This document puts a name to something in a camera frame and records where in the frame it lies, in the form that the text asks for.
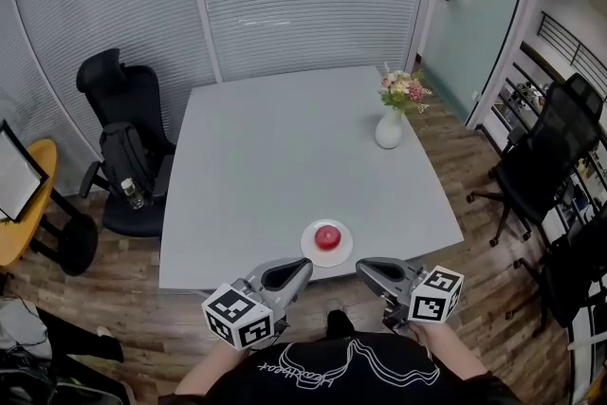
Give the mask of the red apple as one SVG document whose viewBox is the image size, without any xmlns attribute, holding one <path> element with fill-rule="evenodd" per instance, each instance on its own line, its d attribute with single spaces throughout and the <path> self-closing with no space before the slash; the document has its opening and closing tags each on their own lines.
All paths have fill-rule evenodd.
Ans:
<svg viewBox="0 0 607 405">
<path fill-rule="evenodd" d="M 324 225 L 314 235 L 315 246 L 321 251 L 332 251 L 340 245 L 341 233 L 332 225 Z"/>
</svg>

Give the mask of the clear water bottle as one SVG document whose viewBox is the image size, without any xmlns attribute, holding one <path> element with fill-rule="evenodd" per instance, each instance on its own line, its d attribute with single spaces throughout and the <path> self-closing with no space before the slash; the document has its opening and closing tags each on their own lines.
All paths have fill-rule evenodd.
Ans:
<svg viewBox="0 0 607 405">
<path fill-rule="evenodd" d="M 141 194 L 137 183 L 131 177 L 123 179 L 120 186 L 133 210 L 138 211 L 144 207 L 145 200 L 143 195 Z"/>
</svg>

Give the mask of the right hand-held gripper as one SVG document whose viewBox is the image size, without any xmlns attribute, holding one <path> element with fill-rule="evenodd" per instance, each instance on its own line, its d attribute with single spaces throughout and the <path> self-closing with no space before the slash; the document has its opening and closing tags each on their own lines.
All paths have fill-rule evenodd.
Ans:
<svg viewBox="0 0 607 405">
<path fill-rule="evenodd" d="M 464 284 L 464 275 L 453 270 L 418 269 L 393 257 L 360 259 L 356 274 L 377 296 L 390 296 L 382 321 L 394 332 L 409 322 L 444 323 L 457 306 Z"/>
</svg>

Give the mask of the frosted glass door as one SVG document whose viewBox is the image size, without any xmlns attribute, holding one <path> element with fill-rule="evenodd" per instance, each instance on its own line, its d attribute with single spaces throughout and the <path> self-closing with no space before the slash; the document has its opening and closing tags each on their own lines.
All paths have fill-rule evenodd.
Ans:
<svg viewBox="0 0 607 405">
<path fill-rule="evenodd" d="M 422 69 L 466 122 L 485 91 L 519 0 L 434 0 Z"/>
</svg>

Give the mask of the person's left forearm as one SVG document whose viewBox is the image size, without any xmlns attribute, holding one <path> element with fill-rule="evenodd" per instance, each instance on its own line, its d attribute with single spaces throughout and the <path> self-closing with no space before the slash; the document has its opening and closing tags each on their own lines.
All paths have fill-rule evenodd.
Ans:
<svg viewBox="0 0 607 405">
<path fill-rule="evenodd" d="M 249 354 L 248 349 L 236 350 L 224 341 L 217 341 L 210 353 L 177 385 L 177 396 L 205 396 L 226 373 L 239 365 Z"/>
</svg>

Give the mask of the white round plate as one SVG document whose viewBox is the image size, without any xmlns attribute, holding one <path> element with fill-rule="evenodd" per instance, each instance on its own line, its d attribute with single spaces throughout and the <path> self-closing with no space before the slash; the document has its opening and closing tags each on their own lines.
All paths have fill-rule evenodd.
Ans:
<svg viewBox="0 0 607 405">
<path fill-rule="evenodd" d="M 324 225 L 332 225 L 340 230 L 340 245 L 332 251 L 321 251 L 314 243 L 314 235 L 317 229 Z M 317 220 L 308 225 L 301 237 L 301 250 L 303 256 L 312 261 L 316 267 L 337 267 L 346 262 L 354 248 L 352 233 L 341 222 L 332 219 Z"/>
</svg>

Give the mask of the black mesh office chair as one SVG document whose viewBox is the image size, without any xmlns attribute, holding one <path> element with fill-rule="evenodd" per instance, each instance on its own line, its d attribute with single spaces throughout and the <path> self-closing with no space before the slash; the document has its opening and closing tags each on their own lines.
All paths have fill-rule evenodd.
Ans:
<svg viewBox="0 0 607 405">
<path fill-rule="evenodd" d="M 506 319 L 511 320 L 518 311 L 540 299 L 541 323 L 533 332 L 535 337 L 544 331 L 549 317 L 563 329 L 570 327 L 581 308 L 607 298 L 607 287 L 595 296 L 589 295 L 591 284 L 607 274 L 607 202 L 575 234 L 564 234 L 555 240 L 538 268 L 524 258 L 515 260 L 513 266 L 524 267 L 538 290 L 508 310 Z"/>
<path fill-rule="evenodd" d="M 575 166 L 600 141 L 603 105 L 597 90 L 576 73 L 563 83 L 550 84 L 531 129 L 517 128 L 508 135 L 499 162 L 488 172 L 500 191 L 467 195 L 469 203 L 485 198 L 503 204 L 498 229 L 489 240 L 493 248 L 510 214 L 524 226 L 523 239 L 528 240 L 531 227 L 539 227 L 563 200 Z"/>
</svg>

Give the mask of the cluttered shelf rack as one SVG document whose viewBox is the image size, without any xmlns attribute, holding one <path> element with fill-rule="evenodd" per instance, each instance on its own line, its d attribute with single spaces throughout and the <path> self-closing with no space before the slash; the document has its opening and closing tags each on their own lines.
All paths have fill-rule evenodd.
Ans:
<svg viewBox="0 0 607 405">
<path fill-rule="evenodd" d="M 508 132 L 528 131 L 538 120 L 553 82 L 551 65 L 529 43 L 522 42 L 491 108 Z"/>
</svg>

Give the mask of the white ceramic vase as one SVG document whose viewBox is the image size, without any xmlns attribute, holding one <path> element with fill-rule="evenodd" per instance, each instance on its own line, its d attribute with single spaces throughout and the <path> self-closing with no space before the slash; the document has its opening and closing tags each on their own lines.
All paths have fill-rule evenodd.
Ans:
<svg viewBox="0 0 607 405">
<path fill-rule="evenodd" d="M 376 144 L 386 150 L 392 150 L 402 140 L 402 114 L 391 109 L 386 112 L 377 124 L 375 131 Z"/>
</svg>

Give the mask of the person's leg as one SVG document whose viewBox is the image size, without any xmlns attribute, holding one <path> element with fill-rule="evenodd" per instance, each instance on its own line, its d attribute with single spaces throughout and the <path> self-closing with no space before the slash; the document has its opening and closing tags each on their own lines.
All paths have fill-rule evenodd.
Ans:
<svg viewBox="0 0 607 405">
<path fill-rule="evenodd" d="M 117 362 L 124 361 L 120 342 L 113 336 L 89 332 L 40 307 L 36 310 L 46 326 L 53 355 L 91 356 Z"/>
<path fill-rule="evenodd" d="M 328 340 L 345 339 L 355 334 L 356 329 L 345 312 L 345 306 L 337 299 L 328 300 L 325 337 Z"/>
</svg>

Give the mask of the black metal railing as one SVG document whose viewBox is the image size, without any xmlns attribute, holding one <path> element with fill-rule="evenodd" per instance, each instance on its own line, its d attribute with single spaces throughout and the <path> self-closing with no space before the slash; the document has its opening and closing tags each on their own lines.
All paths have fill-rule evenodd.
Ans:
<svg viewBox="0 0 607 405">
<path fill-rule="evenodd" d="M 542 11 L 537 35 L 554 47 L 580 74 L 607 92 L 607 65 L 553 16 Z"/>
</svg>

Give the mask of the person's right forearm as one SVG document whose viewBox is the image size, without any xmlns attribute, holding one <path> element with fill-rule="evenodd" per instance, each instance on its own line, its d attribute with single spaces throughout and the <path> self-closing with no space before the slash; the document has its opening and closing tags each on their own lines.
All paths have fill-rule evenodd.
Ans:
<svg viewBox="0 0 607 405">
<path fill-rule="evenodd" d="M 412 322 L 410 328 L 418 341 L 459 378 L 468 380 L 488 372 L 446 323 Z"/>
</svg>

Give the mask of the black printed t-shirt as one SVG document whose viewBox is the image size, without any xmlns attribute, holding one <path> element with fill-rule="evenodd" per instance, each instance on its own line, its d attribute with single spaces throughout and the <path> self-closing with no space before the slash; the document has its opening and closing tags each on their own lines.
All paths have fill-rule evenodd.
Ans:
<svg viewBox="0 0 607 405">
<path fill-rule="evenodd" d="M 158 405 L 522 405 L 491 373 L 463 380 L 394 334 L 281 343 L 245 358 L 203 395 Z"/>
</svg>

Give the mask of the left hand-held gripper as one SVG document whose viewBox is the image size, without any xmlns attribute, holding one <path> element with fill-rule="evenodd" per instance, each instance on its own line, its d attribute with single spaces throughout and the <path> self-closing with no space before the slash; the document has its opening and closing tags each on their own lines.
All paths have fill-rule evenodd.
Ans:
<svg viewBox="0 0 607 405">
<path fill-rule="evenodd" d="M 287 306 L 297 299 L 312 276 L 314 265 L 305 257 L 265 262 L 247 277 L 222 284 L 203 303 L 210 331 L 235 350 L 258 346 L 284 328 Z M 273 302 L 255 287 L 272 287 Z"/>
</svg>

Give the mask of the black backpack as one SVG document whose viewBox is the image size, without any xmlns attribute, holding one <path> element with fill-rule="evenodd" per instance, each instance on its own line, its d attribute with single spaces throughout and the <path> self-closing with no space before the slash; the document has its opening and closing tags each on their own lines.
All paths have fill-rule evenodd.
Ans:
<svg viewBox="0 0 607 405">
<path fill-rule="evenodd" d="M 123 194 L 121 183 L 131 178 L 145 199 L 152 196 L 155 176 L 136 127 L 128 122 L 106 125 L 100 137 L 103 172 L 115 193 Z"/>
</svg>

